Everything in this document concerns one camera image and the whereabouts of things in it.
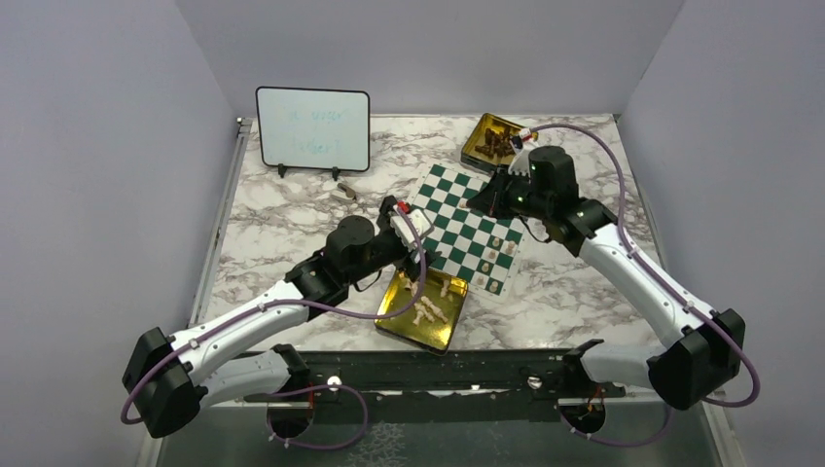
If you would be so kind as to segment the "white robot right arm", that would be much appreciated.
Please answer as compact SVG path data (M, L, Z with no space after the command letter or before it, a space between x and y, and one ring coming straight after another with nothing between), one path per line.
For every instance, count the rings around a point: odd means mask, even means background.
M715 310L651 263L613 212L580 195L574 162L562 148L532 150L525 175L499 166L467 205L494 219L540 221L552 242L600 272L654 330L653 346L595 340L568 353L561 382L569 393L620 383L653 389L672 408L687 410L738 375L741 316Z

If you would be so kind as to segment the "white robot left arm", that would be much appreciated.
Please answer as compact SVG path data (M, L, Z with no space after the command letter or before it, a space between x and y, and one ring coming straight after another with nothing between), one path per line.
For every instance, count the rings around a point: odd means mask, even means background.
M340 307L350 289L388 266L412 280L425 279L431 256L423 240L433 229L422 209L388 196L376 221L343 218L320 249L246 304L172 334L158 327L144 332L122 377L127 396L121 422L143 424L151 437L162 438L201 409L231 399L268 390L286 400L298 397L306 375L290 346L253 357L243 352L325 312L371 319Z

